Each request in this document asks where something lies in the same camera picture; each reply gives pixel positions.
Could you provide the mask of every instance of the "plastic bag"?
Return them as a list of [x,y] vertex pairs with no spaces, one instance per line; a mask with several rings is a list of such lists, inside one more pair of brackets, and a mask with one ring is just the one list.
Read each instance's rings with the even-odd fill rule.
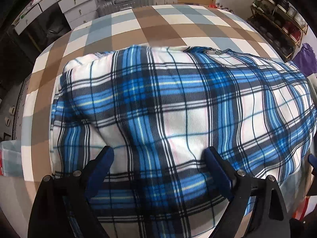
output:
[[314,50],[308,43],[303,43],[301,50],[293,59],[293,63],[305,77],[317,73],[317,61]]
[[8,140],[0,143],[0,175],[23,177],[21,141]]

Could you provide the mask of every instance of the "purple bag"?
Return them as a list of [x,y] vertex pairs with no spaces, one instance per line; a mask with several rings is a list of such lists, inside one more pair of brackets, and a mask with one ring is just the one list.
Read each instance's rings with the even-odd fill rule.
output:
[[292,61],[305,77],[317,73],[316,56],[308,43],[303,43],[301,50]]

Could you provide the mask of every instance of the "shoe rack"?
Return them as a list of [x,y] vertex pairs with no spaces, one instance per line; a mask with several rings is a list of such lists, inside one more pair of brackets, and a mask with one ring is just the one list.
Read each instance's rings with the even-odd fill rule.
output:
[[[260,5],[260,7],[254,6],[254,3],[256,1]],[[255,0],[255,2],[253,2],[253,5],[250,6],[252,16],[247,19],[247,22],[267,40],[267,42],[281,56],[284,62],[288,62],[293,58],[294,52],[299,49],[302,43],[303,36],[307,34],[308,25],[306,24],[305,26],[300,26],[293,17],[287,14],[287,12],[283,11],[277,4],[272,3],[272,0]],[[290,33],[284,31],[283,25],[279,26],[275,23],[274,20],[272,20],[272,18],[274,19],[274,16],[279,18],[282,17],[285,22],[291,22],[300,31],[300,38],[298,40],[294,40],[294,38],[291,37]],[[280,36],[282,36],[287,41],[287,44],[293,47],[293,51],[291,53],[285,54],[285,50],[282,51],[281,47],[276,45],[276,43],[272,39],[268,38],[267,35],[261,31],[259,26],[254,25],[255,19],[258,19],[259,17],[265,19],[266,22],[270,25],[269,28],[276,29],[280,33]]]

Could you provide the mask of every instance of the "shoe rack shelf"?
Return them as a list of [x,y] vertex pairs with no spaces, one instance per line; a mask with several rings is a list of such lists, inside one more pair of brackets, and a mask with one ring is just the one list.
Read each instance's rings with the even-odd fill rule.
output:
[[300,47],[301,42],[302,42],[302,35],[301,38],[295,42],[293,39],[291,39],[291,37],[289,36],[288,33],[286,33],[280,26],[278,26],[275,22],[273,22],[270,18],[268,18],[264,13],[262,13],[261,11],[259,11],[258,9],[256,9],[255,7],[253,7],[251,5],[251,11],[252,11],[252,15],[255,15],[256,13],[261,15],[262,17],[264,17],[266,20],[268,20],[274,27],[278,28],[285,36],[288,37],[288,39],[297,47]]
[[267,4],[270,4],[271,6],[274,7],[274,11],[279,10],[279,12],[280,12],[283,16],[285,16],[288,21],[292,22],[297,28],[299,28],[303,33],[305,33],[305,35],[307,34],[308,25],[306,25],[305,27],[302,28],[292,17],[290,17],[287,13],[285,13],[284,11],[282,11],[282,10],[280,9],[280,7],[275,6],[275,5],[274,5],[273,3],[271,3],[269,0],[258,0],[258,1],[260,1],[260,2],[266,1]]
[[264,33],[262,33],[262,31],[261,31],[259,28],[257,28],[256,26],[253,25],[253,23],[250,21],[251,18],[249,18],[249,19],[247,20],[247,22],[248,22],[257,32],[259,32],[259,33],[261,34],[261,36],[274,48],[274,50],[279,54],[279,56],[281,56],[281,57],[283,58],[283,61],[284,61],[284,62],[290,61],[290,60],[292,59],[292,57],[293,57],[293,54],[294,54],[294,51],[295,51],[295,50],[294,50],[292,53],[290,53],[289,55],[285,55],[285,54],[280,50],[280,48],[279,48],[272,40],[268,39],[268,38],[266,37],[266,35],[265,35]]

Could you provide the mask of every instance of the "metal screw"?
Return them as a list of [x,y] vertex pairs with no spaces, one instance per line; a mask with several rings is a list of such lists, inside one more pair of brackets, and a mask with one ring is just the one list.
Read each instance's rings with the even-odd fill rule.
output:
[[76,170],[73,172],[73,176],[78,177],[81,175],[81,171],[80,170]]
[[270,181],[275,181],[275,177],[272,176],[272,175],[267,176],[267,178],[268,178]]
[[44,176],[43,181],[49,181],[51,179],[51,176]]
[[246,175],[246,172],[243,171],[243,170],[241,170],[241,169],[239,169],[239,170],[237,171],[237,174],[240,175],[240,176],[245,176],[245,175]]

